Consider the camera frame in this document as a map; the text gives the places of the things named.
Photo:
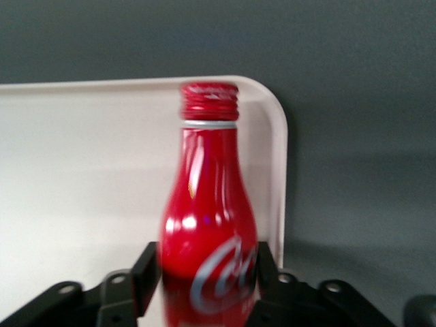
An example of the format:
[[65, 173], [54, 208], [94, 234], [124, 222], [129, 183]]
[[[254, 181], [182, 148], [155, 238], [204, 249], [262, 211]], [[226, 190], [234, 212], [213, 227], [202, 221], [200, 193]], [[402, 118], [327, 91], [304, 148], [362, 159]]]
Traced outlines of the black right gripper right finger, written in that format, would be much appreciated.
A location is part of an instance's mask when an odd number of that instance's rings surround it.
[[280, 270], [267, 242], [258, 243], [256, 264], [260, 298], [246, 326], [393, 326], [349, 283], [323, 281], [317, 288]]

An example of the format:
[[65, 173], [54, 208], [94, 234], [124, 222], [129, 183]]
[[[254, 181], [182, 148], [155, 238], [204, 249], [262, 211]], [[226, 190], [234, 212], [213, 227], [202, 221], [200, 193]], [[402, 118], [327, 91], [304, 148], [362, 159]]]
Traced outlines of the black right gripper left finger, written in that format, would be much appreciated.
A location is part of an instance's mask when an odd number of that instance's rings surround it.
[[63, 281], [30, 300], [2, 326], [137, 326], [161, 277], [157, 243], [150, 242], [130, 269], [108, 273], [90, 290]]

